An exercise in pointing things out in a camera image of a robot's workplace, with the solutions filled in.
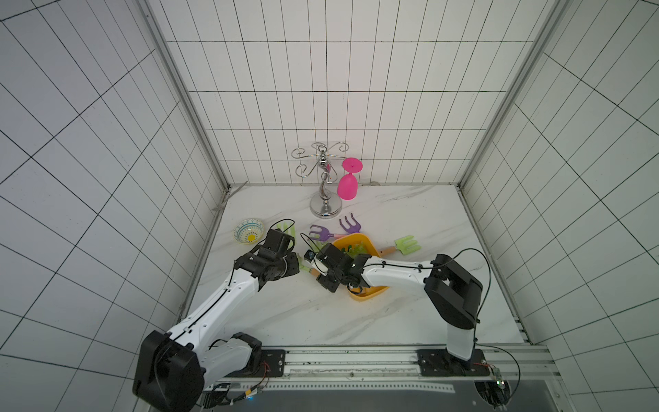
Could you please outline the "light green rake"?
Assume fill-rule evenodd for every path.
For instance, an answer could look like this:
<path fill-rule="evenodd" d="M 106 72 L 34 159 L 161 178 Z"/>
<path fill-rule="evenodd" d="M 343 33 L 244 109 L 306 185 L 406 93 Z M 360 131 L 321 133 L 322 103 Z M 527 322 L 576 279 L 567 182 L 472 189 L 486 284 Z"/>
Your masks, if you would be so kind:
<path fill-rule="evenodd" d="M 321 273 L 317 269 L 312 268 L 304 263 L 299 263 L 299 266 L 301 272 L 305 272 L 311 276 L 314 276 L 315 278 L 321 275 Z"/>
<path fill-rule="evenodd" d="M 283 222 L 280 222 L 277 226 L 283 233 L 290 235 L 291 237 L 295 238 L 296 232 L 295 232 L 295 223 L 292 220 L 286 220 Z"/>

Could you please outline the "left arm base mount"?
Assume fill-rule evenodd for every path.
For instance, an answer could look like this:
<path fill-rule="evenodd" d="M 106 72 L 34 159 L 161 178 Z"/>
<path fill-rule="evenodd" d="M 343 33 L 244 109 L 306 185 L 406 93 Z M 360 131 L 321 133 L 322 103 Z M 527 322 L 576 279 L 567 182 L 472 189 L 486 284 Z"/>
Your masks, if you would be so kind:
<path fill-rule="evenodd" d="M 229 363 L 221 364 L 226 369 L 226 372 L 221 374 L 222 378 L 252 378 L 264 374 L 275 378 L 283 376 L 287 354 L 285 350 L 268 350 L 260 340 L 243 332 L 231 336 L 228 343 L 221 345 L 221 348 L 228 348 L 230 343 L 237 343 L 240 351 L 237 355 L 230 355 Z"/>

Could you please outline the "dark green rake wooden handle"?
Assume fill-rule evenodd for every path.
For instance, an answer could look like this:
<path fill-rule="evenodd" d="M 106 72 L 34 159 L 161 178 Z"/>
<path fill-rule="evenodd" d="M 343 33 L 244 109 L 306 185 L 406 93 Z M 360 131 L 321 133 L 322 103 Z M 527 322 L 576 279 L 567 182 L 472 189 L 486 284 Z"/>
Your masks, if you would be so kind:
<path fill-rule="evenodd" d="M 342 251 L 352 258 L 360 254 L 369 254 L 369 251 L 363 242 L 360 242 L 359 244 L 347 245 L 342 249 Z"/>

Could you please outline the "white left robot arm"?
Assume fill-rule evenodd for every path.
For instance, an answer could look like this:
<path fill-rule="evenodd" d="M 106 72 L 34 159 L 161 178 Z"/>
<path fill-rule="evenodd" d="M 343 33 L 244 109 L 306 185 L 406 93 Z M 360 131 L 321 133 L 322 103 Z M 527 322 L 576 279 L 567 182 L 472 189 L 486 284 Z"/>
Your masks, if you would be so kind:
<path fill-rule="evenodd" d="M 169 331 L 142 341 L 132 392 L 159 411 L 190 411 L 204 389 L 229 375 L 263 369 L 262 343 L 238 332 L 220 334 L 232 313 L 266 283 L 299 273 L 293 236 L 279 229 L 233 261 L 221 286 Z"/>

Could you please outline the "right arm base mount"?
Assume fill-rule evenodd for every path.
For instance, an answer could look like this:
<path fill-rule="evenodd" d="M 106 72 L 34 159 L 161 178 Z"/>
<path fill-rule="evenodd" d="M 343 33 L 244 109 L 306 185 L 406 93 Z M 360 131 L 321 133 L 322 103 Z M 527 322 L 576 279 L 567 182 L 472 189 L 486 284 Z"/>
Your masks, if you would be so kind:
<path fill-rule="evenodd" d="M 417 350 L 420 374 L 423 377 L 488 377 L 491 374 L 482 350 L 473 350 L 470 360 L 454 357 L 447 350 Z"/>

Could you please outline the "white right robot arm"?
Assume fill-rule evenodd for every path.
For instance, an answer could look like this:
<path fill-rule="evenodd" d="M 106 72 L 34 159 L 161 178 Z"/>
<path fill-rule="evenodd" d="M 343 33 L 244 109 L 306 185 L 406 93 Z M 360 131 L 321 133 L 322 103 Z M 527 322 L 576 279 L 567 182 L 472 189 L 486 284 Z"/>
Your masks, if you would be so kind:
<path fill-rule="evenodd" d="M 446 352 L 460 362 L 472 360 L 483 285 L 456 259 L 439 254 L 432 261 L 412 263 L 369 254 L 354 257 L 328 244 L 317 253 L 317 281 L 334 293 L 349 288 L 404 288 L 424 292 L 447 324 Z"/>

